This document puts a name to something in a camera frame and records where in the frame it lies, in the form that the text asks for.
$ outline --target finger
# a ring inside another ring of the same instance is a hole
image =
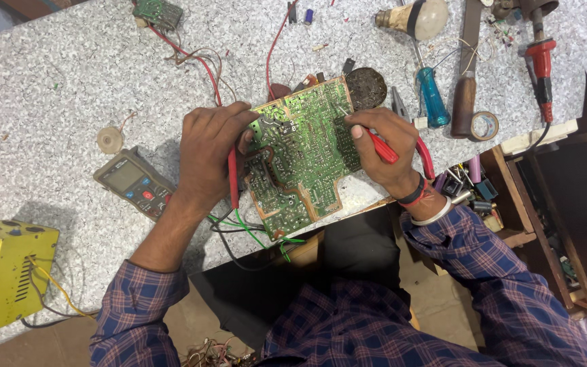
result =
[[[215,112],[212,121],[208,124],[206,135],[211,138],[215,138],[229,118],[236,116],[237,114],[246,110],[250,110],[250,104],[248,102],[241,101],[234,102],[227,107],[219,108]]]
[[[215,145],[223,151],[221,153],[227,155],[228,149],[237,140],[241,131],[246,129],[246,126],[255,121],[259,116],[259,113],[245,110],[236,116],[229,118],[215,138]]]
[[[235,146],[237,147],[237,175],[239,178],[244,176],[244,162],[246,162],[246,153],[249,151],[249,144],[253,138],[253,130],[246,129],[237,138]]]
[[[365,170],[377,167],[377,164],[381,163],[381,159],[375,152],[375,144],[373,144],[366,129],[360,125],[355,125],[350,129],[350,133],[357,153],[361,157],[361,167]]]
[[[237,151],[241,155],[246,155],[246,153],[249,152],[249,145],[253,135],[254,132],[252,129],[246,129],[239,135],[239,138],[235,142],[235,146],[237,146]]]
[[[387,108],[374,108],[346,116],[348,125],[362,125],[377,130],[378,134],[398,155],[405,154],[415,144],[418,131]]]

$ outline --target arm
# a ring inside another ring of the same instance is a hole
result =
[[[413,192],[419,179],[411,169],[418,132],[411,124],[385,108],[357,112],[346,122],[355,125],[353,139],[366,173],[395,198]],[[400,156],[398,162],[382,163],[370,139],[360,134],[363,128],[359,125],[375,128]],[[475,213],[457,207],[426,227],[411,223],[412,216],[426,220],[445,205],[446,199],[433,188],[425,194],[403,213],[404,236],[420,252],[441,261],[470,290],[489,354],[509,366],[587,365],[587,348],[579,329],[545,279],[529,272]]]
[[[178,189],[108,286],[91,338],[91,366],[180,366],[162,318],[189,292],[180,266],[196,228],[230,190],[228,151],[240,135],[237,156],[248,150],[252,130],[242,130],[259,116],[249,108],[236,102],[197,108],[184,117]]]

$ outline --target workbench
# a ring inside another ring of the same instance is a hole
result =
[[[172,2],[184,8],[179,24],[183,48],[216,49],[223,58],[223,78],[238,99],[254,106],[264,103],[266,56],[286,13],[286,2]],[[448,3],[445,29],[420,43],[423,52],[439,40],[460,36],[464,2]],[[308,73],[317,72],[330,79],[341,74],[343,63],[351,57],[355,67],[372,67],[389,87],[396,86],[414,116],[418,101],[412,89],[416,68],[412,43],[407,35],[374,25],[378,10],[397,4],[395,0],[336,0],[330,6],[330,0],[300,0],[299,20],[312,8],[313,24],[299,21],[284,28],[271,57],[271,81],[294,87]],[[119,264],[153,227],[152,221],[92,179],[94,171],[112,158],[97,147],[97,132],[118,127],[131,111],[137,111],[123,129],[125,147],[139,146],[147,161],[177,183],[183,116],[197,106],[213,106],[211,84],[200,63],[191,60],[176,67],[163,60],[172,49],[149,29],[138,28],[131,12],[129,1],[90,0],[0,33],[0,219],[61,231],[52,275],[85,311],[100,307]],[[487,15],[485,9],[482,19]],[[587,9],[562,1],[545,18],[547,35],[558,43],[552,54],[555,123],[581,114],[584,67],[587,70],[583,17]],[[518,23],[513,29],[521,31],[515,46],[505,49],[494,39],[496,58],[477,63],[475,111],[496,114],[499,133],[487,142],[473,143],[450,138],[449,127],[422,130],[436,172],[541,127],[530,77],[517,55],[518,46],[532,40],[530,25]],[[480,35],[489,34],[493,29],[482,22]],[[326,43],[329,46],[321,51],[311,50]],[[435,65],[457,46],[455,41],[440,46],[426,63]],[[479,51],[484,57],[491,53],[488,44]],[[459,77],[458,54],[436,70],[448,110]],[[224,104],[232,102],[226,88],[221,93]],[[390,106],[390,97],[385,105]],[[421,171],[418,157],[413,164]],[[338,191],[343,209],[304,230],[338,221],[387,197],[363,172],[341,179]],[[227,208],[224,201],[214,213]],[[246,221],[260,222],[248,195],[241,198],[241,214]],[[190,273],[230,261],[208,226],[200,226],[185,253],[183,264]],[[259,249],[248,234],[229,234],[228,241],[237,257]],[[46,303],[66,312],[62,296],[53,286],[50,289]],[[28,318],[37,324],[55,319],[45,311]],[[0,343],[25,330],[19,322],[0,329]]]

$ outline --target blue capacitor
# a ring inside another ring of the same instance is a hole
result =
[[[312,24],[312,17],[314,16],[314,11],[312,9],[307,9],[307,13],[305,13],[305,24],[311,25]]]

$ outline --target yellow wire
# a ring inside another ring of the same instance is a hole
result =
[[[50,281],[53,283],[53,285],[55,285],[56,287],[58,287],[58,289],[60,289],[60,291],[63,293],[63,295],[64,295],[64,296],[65,296],[65,298],[67,299],[67,303],[69,303],[69,306],[70,306],[71,308],[73,308],[73,309],[74,309],[74,311],[76,311],[76,312],[77,312],[79,315],[81,315],[81,316],[89,317],[89,318],[90,318],[90,319],[92,319],[92,320],[96,320],[96,319],[94,318],[94,316],[92,316],[92,315],[88,315],[88,314],[86,314],[85,312],[82,312],[81,310],[77,309],[77,308],[76,308],[76,306],[75,306],[74,304],[72,304],[72,300],[70,300],[70,299],[69,299],[69,296],[67,295],[67,292],[65,292],[65,290],[64,290],[64,289],[63,289],[63,288],[60,286],[60,284],[58,284],[58,282],[56,282],[56,280],[55,280],[55,279],[53,279],[53,277],[52,277],[51,275],[49,275],[49,273],[48,273],[46,270],[44,270],[43,268],[41,268],[41,267],[38,265],[38,263],[36,263],[36,262],[35,262],[35,260],[33,260],[33,259],[30,257],[30,256],[27,256],[26,258],[27,258],[27,259],[28,259],[28,260],[31,262],[31,264],[33,264],[33,266],[35,266],[35,267],[36,267],[37,269],[39,269],[39,270],[40,270],[40,271],[41,271],[41,272],[42,272],[44,275],[46,275],[46,276],[47,276],[47,278],[49,278],[49,280],[50,280]]]

